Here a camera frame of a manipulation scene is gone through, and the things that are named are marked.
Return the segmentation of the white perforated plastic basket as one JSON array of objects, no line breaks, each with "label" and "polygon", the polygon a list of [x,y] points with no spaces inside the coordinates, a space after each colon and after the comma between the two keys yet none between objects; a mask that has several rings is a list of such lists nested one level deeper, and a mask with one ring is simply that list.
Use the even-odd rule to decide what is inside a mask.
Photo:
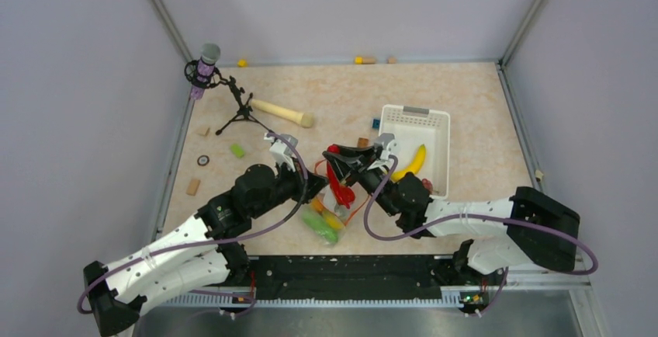
[{"label": "white perforated plastic basket", "polygon": [[415,175],[429,179],[435,189],[431,195],[445,200],[449,193],[450,115],[435,109],[388,104],[382,108],[380,119],[379,133],[394,134],[400,146],[397,170],[411,162],[419,146],[426,146],[424,166]]}]

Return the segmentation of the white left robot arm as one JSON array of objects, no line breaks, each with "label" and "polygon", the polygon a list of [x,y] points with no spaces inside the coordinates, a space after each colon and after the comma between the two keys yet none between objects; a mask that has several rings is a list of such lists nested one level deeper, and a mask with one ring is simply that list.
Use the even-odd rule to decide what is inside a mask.
[{"label": "white left robot arm", "polygon": [[301,207],[328,185],[301,166],[257,164],[183,224],[126,258],[83,269],[99,334],[113,336],[165,301],[212,284],[243,283],[251,271],[241,244],[253,220],[288,200]]}]

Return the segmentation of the red toy grapes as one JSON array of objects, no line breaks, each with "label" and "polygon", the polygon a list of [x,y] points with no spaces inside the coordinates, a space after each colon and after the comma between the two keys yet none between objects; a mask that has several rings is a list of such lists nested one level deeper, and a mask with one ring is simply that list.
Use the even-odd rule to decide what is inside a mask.
[{"label": "red toy grapes", "polygon": [[422,179],[421,180],[422,186],[430,193],[434,194],[435,189],[433,183],[429,179]]}]

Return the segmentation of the clear zip bag orange zipper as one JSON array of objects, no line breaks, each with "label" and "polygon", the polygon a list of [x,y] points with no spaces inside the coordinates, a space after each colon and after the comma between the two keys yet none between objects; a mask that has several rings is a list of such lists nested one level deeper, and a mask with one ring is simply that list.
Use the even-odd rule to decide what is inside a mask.
[{"label": "clear zip bag orange zipper", "polygon": [[326,247],[335,246],[365,209],[369,194],[358,184],[344,189],[348,204],[338,202],[329,182],[300,212],[300,221]]}]

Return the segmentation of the red toy chili pepper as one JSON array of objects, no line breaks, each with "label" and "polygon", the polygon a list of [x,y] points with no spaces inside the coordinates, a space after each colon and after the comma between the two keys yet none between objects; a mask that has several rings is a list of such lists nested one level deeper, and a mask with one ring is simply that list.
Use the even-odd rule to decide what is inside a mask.
[{"label": "red toy chili pepper", "polygon": [[339,206],[345,207],[347,209],[351,208],[351,205],[355,202],[355,193],[350,187],[343,186],[336,176],[333,166],[329,161],[327,161],[326,173],[329,180],[329,187],[331,192],[334,194],[334,198]]}]

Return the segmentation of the green toy cucumber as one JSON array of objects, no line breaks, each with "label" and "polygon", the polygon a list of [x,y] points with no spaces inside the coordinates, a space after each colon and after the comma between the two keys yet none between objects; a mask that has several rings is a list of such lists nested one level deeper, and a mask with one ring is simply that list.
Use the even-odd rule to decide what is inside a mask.
[{"label": "green toy cucumber", "polygon": [[310,230],[312,230],[319,238],[322,238],[328,245],[335,245],[338,243],[338,232],[314,210],[305,210],[302,212],[301,219]]}]

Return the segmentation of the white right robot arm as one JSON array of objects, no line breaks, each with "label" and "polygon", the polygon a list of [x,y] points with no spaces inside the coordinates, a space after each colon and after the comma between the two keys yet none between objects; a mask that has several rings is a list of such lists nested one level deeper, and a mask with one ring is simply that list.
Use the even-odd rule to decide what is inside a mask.
[{"label": "white right robot arm", "polygon": [[411,171],[399,175],[398,159],[382,146],[332,145],[323,156],[339,182],[368,194],[363,225],[378,241],[461,235],[455,274],[475,284],[498,269],[532,263],[548,271],[582,276],[597,269],[578,239],[580,216],[529,186],[499,200],[451,202],[431,196]]}]

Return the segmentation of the green orange toy mango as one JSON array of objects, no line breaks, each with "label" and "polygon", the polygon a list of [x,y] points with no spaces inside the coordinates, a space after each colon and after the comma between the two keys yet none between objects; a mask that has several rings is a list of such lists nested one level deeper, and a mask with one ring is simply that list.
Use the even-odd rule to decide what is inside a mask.
[{"label": "green orange toy mango", "polygon": [[319,214],[322,214],[325,211],[325,206],[317,198],[313,198],[310,201],[311,208]]}]

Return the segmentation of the yellow green toy lemon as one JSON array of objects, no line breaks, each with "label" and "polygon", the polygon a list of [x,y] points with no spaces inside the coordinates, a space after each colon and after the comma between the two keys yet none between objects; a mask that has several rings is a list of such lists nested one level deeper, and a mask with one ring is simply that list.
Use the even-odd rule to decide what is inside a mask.
[{"label": "yellow green toy lemon", "polygon": [[325,210],[321,214],[321,216],[324,219],[324,221],[327,223],[327,225],[333,230],[340,231],[345,228],[345,224],[343,223],[343,221],[332,212]]}]

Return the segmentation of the yellow toy banana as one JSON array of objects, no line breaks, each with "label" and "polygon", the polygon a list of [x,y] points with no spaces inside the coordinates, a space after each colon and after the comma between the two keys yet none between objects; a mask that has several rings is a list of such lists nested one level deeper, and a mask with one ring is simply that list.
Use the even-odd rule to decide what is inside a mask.
[{"label": "yellow toy banana", "polygon": [[426,155],[427,155],[427,148],[424,144],[422,144],[416,150],[416,153],[413,159],[411,160],[411,162],[405,168],[402,168],[401,170],[394,172],[391,175],[391,180],[393,182],[398,182],[409,173],[417,174],[424,166]]}]

